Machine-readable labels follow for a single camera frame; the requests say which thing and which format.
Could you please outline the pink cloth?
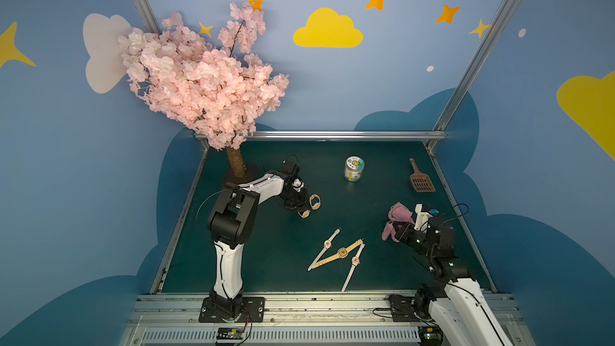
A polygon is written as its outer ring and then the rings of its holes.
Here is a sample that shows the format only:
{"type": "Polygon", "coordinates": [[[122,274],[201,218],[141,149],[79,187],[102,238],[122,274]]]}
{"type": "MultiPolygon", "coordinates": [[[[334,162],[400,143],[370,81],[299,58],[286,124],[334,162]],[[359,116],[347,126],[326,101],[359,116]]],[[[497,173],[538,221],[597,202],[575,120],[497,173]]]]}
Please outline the pink cloth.
{"type": "Polygon", "coordinates": [[[403,203],[395,203],[391,206],[388,213],[389,221],[384,227],[384,230],[381,235],[381,239],[386,241],[391,239],[393,242],[399,243],[397,240],[397,224],[404,226],[405,224],[415,224],[415,220],[413,219],[413,213],[405,206],[403,203]]]}

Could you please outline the cream looped watch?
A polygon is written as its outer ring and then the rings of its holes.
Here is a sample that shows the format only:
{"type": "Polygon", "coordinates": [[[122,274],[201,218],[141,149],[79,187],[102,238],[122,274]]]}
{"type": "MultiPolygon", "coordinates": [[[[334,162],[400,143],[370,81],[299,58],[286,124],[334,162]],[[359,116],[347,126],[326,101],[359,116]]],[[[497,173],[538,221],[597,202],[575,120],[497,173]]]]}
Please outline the cream looped watch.
{"type": "Polygon", "coordinates": [[[321,198],[317,194],[312,194],[308,201],[312,211],[318,210],[321,206],[321,198]]]}
{"type": "Polygon", "coordinates": [[[311,210],[309,208],[305,208],[305,209],[300,209],[297,214],[302,218],[302,219],[306,219],[309,217],[311,213],[311,210]]]}

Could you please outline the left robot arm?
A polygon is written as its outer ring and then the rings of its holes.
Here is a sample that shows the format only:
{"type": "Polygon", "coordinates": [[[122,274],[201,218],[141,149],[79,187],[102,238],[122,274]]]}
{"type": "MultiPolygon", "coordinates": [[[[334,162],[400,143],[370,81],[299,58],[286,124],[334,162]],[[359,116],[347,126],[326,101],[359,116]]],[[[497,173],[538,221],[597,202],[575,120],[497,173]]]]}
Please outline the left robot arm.
{"type": "Polygon", "coordinates": [[[245,312],[241,274],[243,247],[252,234],[258,207],[279,197],[288,211],[307,218],[321,198],[297,175],[267,173],[247,184],[227,184],[211,211],[208,229],[216,249],[216,282],[204,301],[207,320],[234,322],[245,312]]]}

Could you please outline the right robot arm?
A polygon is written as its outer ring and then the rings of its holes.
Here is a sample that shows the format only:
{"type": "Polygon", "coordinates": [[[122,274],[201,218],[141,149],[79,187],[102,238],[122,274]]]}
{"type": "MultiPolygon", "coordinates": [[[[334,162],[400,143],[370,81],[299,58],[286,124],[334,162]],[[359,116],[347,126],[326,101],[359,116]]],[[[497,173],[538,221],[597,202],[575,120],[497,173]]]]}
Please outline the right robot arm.
{"type": "Polygon", "coordinates": [[[394,237],[420,256],[436,281],[423,284],[411,304],[413,315],[439,328],[451,345],[511,345],[489,307],[475,275],[455,253],[455,231],[446,221],[395,222],[394,237]]]}

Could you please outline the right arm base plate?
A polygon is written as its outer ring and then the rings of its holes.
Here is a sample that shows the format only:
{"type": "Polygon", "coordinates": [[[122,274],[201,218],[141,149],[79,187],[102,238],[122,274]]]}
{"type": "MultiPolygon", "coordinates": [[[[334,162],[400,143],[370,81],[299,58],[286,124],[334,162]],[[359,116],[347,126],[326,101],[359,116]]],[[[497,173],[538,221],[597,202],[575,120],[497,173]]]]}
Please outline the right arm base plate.
{"type": "Polygon", "coordinates": [[[450,299],[442,294],[434,295],[431,292],[418,291],[414,296],[392,294],[387,297],[387,302],[390,305],[394,322],[418,321],[427,325],[435,325],[436,321],[429,310],[433,309],[436,303],[449,304],[450,299]]]}

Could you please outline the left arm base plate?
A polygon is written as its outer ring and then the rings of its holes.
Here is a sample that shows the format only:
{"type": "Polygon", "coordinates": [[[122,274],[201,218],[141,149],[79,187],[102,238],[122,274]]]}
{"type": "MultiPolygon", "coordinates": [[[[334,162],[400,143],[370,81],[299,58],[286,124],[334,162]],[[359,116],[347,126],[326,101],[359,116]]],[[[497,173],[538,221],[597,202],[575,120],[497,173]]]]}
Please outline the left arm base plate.
{"type": "Polygon", "coordinates": [[[241,297],[229,300],[222,296],[206,297],[200,309],[200,323],[262,323],[264,320],[264,297],[241,297]]]}

